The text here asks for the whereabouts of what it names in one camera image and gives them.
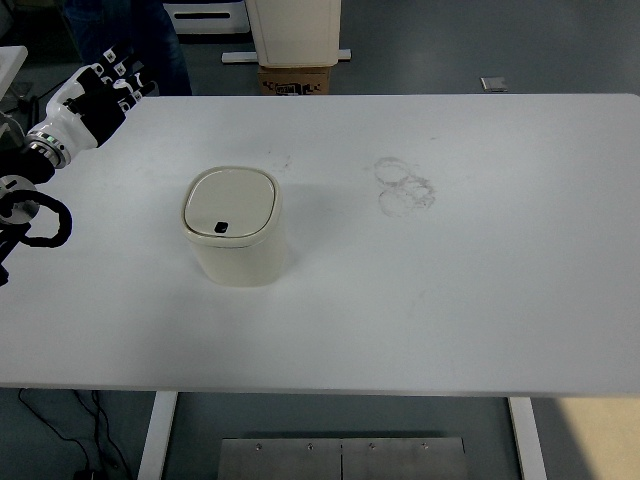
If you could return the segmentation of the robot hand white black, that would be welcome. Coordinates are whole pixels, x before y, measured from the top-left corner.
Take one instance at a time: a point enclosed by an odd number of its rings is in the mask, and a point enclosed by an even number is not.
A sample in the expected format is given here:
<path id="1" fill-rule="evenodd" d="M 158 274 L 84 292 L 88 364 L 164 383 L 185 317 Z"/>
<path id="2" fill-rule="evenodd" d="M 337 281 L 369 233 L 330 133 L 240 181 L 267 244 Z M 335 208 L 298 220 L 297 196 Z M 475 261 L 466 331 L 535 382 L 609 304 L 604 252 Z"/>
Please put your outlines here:
<path id="1" fill-rule="evenodd" d="M 128 42 L 107 48 L 51 97 L 45 120 L 32 127 L 27 138 L 53 147 L 66 160 L 103 145 L 155 88 L 154 70 L 135 69 L 136 62 Z"/>

